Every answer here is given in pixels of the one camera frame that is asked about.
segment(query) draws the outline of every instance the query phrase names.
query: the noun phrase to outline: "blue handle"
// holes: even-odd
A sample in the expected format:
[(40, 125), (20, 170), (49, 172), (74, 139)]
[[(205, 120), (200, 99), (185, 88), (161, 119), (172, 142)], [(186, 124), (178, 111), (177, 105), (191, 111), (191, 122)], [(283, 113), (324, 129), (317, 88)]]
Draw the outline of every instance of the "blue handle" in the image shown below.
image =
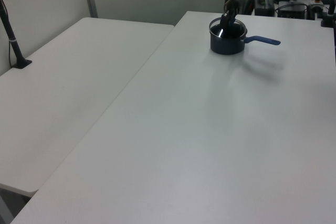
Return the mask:
[(271, 44), (271, 45), (279, 45), (281, 42), (275, 39), (269, 39), (269, 38), (265, 38), (265, 37), (260, 37), (260, 36), (251, 36), (251, 37), (246, 37), (244, 39), (244, 43), (250, 43), (251, 41), (260, 41), (260, 42), (264, 42), (267, 44)]

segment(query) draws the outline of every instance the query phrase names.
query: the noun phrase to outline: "white tabletop surface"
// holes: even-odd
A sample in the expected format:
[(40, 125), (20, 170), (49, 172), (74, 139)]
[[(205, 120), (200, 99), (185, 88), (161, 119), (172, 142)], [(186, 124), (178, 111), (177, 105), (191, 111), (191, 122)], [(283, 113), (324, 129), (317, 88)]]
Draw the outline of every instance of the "white tabletop surface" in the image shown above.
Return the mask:
[(182, 18), (13, 224), (335, 223), (332, 29), (240, 16), (282, 43), (221, 56), (219, 16)]
[(84, 18), (0, 77), (0, 188), (32, 196), (173, 26)]

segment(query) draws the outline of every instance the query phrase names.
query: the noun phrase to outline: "saucepan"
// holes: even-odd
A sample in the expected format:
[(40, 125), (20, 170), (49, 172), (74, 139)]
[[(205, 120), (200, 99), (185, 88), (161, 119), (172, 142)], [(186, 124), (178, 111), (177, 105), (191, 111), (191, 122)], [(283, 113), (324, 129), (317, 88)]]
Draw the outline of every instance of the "saucepan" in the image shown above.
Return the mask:
[(247, 29), (243, 22), (235, 20), (232, 24), (222, 29), (219, 22), (221, 18), (216, 18), (209, 24), (211, 37), (211, 50), (221, 55), (234, 55), (244, 50), (245, 44), (252, 41), (259, 41), (271, 45), (279, 45), (281, 42), (260, 36), (246, 37)]

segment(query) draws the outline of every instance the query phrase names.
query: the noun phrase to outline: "black cable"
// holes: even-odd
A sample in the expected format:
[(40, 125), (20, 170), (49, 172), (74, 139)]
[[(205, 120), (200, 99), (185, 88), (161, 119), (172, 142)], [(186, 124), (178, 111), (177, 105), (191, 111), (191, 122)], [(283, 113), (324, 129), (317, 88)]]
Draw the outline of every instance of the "black cable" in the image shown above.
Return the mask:
[(11, 56), (11, 53), (10, 53), (10, 43), (11, 43), (11, 42), (9, 41), (9, 42), (8, 42), (8, 59), (9, 59), (9, 65), (10, 65), (10, 68), (12, 68), (12, 63), (11, 63), (11, 61), (10, 61), (10, 60), (11, 60), (11, 59), (10, 59), (10, 58), (11, 58), (11, 57), (10, 57), (10, 56)]
[(304, 3), (297, 3), (297, 4), (293, 3), (293, 4), (280, 6), (280, 7), (276, 8), (274, 11), (277, 11), (277, 10), (280, 10), (280, 9), (283, 9), (283, 8), (286, 8), (286, 7), (290, 7), (290, 6), (295, 6), (295, 5), (304, 5), (306, 8), (308, 7), (308, 5), (306, 5)]
[(8, 17), (8, 11), (7, 11), (7, 7), (6, 7), (6, 5), (5, 5), (4, 0), (0, 0), (0, 2), (1, 2), (1, 5), (3, 6), (3, 8), (5, 9), (5, 11), (6, 11), (6, 15), (7, 15), (7, 17)]

